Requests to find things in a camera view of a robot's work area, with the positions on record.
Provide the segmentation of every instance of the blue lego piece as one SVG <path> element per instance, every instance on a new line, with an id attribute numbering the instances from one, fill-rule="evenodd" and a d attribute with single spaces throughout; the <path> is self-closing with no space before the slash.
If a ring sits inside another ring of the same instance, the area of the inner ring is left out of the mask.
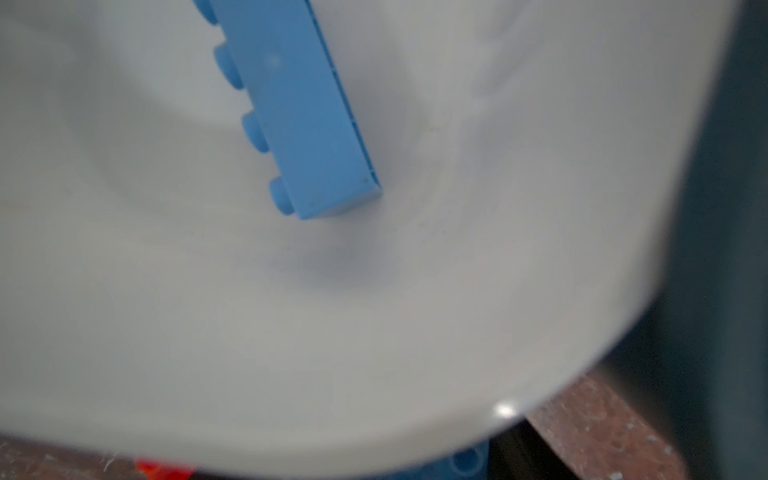
<path id="1" fill-rule="evenodd" d="M 245 88 L 246 136 L 272 152 L 270 193 L 300 219 L 343 213 L 382 193 L 308 0 L 194 0 L 227 40 L 214 49 L 224 77 Z"/>
<path id="2" fill-rule="evenodd" d="M 485 480 L 488 440 L 435 462 L 366 480 Z"/>

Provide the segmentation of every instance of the white bowl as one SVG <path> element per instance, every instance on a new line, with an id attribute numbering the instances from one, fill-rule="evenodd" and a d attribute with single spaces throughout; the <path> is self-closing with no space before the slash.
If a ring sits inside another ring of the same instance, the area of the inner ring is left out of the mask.
<path id="1" fill-rule="evenodd" d="M 503 428 L 659 283 L 736 0 L 317 0 L 384 197 L 300 222 L 185 0 L 0 4 L 0 429 L 351 475 Z"/>

